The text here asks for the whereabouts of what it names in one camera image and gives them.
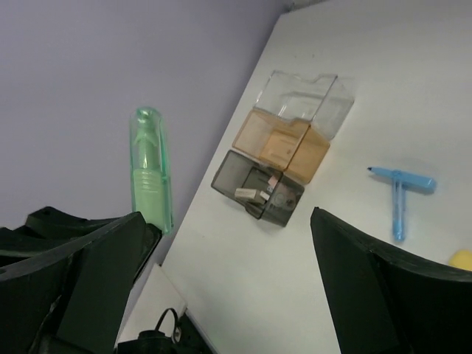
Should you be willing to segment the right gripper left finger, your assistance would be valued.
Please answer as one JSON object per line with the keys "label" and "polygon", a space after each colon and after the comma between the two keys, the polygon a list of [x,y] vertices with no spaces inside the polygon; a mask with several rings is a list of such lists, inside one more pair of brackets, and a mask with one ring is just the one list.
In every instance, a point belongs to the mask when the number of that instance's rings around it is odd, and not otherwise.
{"label": "right gripper left finger", "polygon": [[50,206],[1,229],[1,351],[112,353],[162,238],[139,212],[89,220]]}

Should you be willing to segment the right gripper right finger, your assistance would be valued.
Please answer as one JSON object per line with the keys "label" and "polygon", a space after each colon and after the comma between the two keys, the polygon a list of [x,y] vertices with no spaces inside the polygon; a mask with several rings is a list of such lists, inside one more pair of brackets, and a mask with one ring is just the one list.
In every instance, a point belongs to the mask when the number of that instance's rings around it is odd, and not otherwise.
{"label": "right gripper right finger", "polygon": [[471,273],[315,208],[313,247],[342,353],[470,353]]}

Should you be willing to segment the green highlighter pen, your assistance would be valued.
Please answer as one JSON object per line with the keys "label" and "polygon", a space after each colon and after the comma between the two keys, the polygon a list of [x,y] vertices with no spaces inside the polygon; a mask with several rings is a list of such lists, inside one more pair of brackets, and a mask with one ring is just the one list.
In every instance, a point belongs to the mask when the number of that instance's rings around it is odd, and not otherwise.
{"label": "green highlighter pen", "polygon": [[167,235],[174,226],[173,197],[167,129],[160,112],[137,108],[129,121],[129,142],[133,211]]}

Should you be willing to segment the small boxed eraser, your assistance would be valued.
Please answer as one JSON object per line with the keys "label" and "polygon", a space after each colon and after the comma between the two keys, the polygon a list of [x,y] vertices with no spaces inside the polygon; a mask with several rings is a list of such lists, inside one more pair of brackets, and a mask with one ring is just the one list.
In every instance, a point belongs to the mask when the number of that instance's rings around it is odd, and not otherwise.
{"label": "small boxed eraser", "polygon": [[279,183],[279,180],[280,180],[280,179],[279,179],[278,176],[271,176],[271,177],[267,180],[267,186],[266,186],[266,188],[265,188],[265,191],[266,191],[269,195],[271,195],[271,194],[275,191],[275,189],[276,189],[276,187],[277,187],[277,185],[278,185],[278,183]]}

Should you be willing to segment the white eraser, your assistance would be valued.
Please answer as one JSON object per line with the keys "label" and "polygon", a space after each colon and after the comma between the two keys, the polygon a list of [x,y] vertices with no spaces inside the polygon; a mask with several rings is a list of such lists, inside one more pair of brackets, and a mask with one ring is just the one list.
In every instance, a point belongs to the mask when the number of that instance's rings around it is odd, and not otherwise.
{"label": "white eraser", "polygon": [[237,188],[235,197],[237,199],[255,201],[258,198],[258,190],[249,188]]}

